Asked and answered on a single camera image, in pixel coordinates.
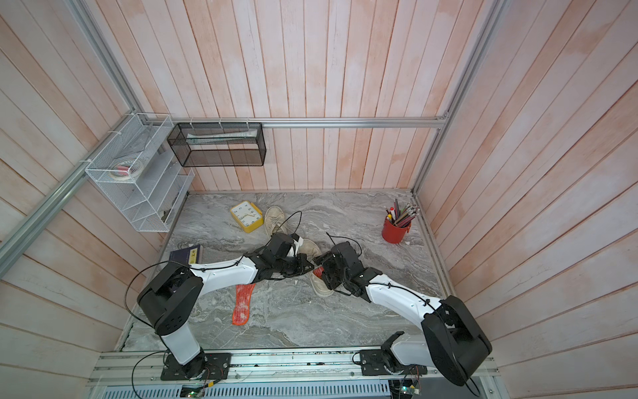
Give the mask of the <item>beige sneaker one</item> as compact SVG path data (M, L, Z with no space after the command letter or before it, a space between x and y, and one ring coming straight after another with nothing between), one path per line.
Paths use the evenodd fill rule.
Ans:
M305 254L307 256L307 260L316 267L316 263L314 261L315 258L320 256L322 253L317 246L316 243L311 241L310 239L303 239L301 247L299 248L300 254ZM321 298L327 298L335 294L333 290L330 290L324 281L318 276L315 271L310 273L310 281L312 284L313 291L315 294Z
M264 214L264 229L268 237L277 233L288 234L290 232L287 225L287 217L278 206L272 206Z

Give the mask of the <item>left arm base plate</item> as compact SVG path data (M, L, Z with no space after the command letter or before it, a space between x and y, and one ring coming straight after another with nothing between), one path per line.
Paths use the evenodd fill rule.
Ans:
M230 352L201 352L186 365L181 365L170 353L161 372L161 381L213 380L228 378L232 354Z

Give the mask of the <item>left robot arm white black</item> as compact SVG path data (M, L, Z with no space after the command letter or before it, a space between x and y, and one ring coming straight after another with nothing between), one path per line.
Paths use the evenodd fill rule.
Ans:
M144 287L137 303L182 368L204 369L204 349L188 324L200 297L236 285L256 284L275 274L288 279L314 269L317 245L298 234L275 233L267 244L230 261L215 264L166 263Z

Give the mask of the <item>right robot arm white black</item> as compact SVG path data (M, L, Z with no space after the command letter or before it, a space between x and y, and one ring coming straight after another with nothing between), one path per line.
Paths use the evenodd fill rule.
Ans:
M399 331L379 349L360 353L362 373L406 373L433 367L449 382L463 387L493 348L475 318L459 298L438 299L398 284L380 270L367 268L348 242L316 257L329 289L344 288L351 296L390 309L415 324L419 334Z

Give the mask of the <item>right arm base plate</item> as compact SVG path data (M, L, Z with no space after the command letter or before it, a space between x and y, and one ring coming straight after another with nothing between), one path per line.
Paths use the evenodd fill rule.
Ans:
M394 357L389 350L367 349L357 353L359 360L356 361L361 367L364 376L384 376L384 375L426 375L426 366L415 364L403 365Z

